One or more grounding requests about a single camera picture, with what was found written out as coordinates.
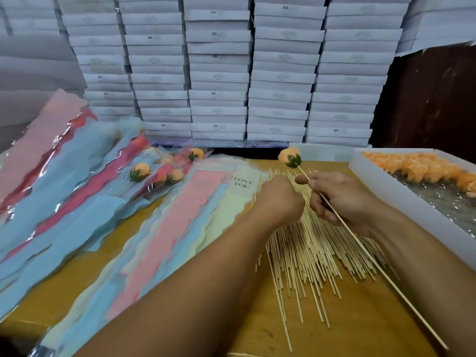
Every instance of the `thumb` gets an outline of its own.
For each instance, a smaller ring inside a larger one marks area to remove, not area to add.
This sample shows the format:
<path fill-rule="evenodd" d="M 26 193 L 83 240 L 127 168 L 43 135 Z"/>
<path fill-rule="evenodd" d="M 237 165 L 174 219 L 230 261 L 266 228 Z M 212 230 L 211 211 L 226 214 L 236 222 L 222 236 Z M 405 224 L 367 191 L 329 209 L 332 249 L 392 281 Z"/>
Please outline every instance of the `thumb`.
<path fill-rule="evenodd" d="M 309 180 L 308 184 L 314 191 L 322 192 L 329 198 L 334 197 L 339 189 L 339 184 L 331 182 L 329 180 Z"/>

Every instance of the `table surface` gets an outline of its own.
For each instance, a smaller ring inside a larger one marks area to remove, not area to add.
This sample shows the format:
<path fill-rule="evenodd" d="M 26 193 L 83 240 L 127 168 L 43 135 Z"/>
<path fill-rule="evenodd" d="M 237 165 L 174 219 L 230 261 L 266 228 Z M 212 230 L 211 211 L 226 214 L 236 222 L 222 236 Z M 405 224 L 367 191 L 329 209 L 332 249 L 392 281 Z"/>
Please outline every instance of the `table surface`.
<path fill-rule="evenodd" d="M 262 169 L 282 169 L 276 160 L 253 160 Z M 348 163 L 303 162 L 302 167 L 339 171 L 353 175 Z M 68 261 L 54 276 L 35 286 L 20 305 L 0 323 L 0 335 L 39 339 L 69 311 L 76 297 L 93 283 L 104 266 L 121 250 L 161 200 L 123 221 L 107 236 L 97 252 L 86 252 Z M 219 351 L 230 356 L 437 356 L 433 341 L 380 276 L 356 284 L 340 262 L 343 280 L 337 281 L 342 300 L 330 286 L 321 291 L 330 329 L 319 319 L 312 293 L 306 286 L 302 298 L 301 323 L 295 295 L 285 297 L 290 353 L 279 312 L 267 256 L 263 254 L 257 273 L 230 318 Z"/>

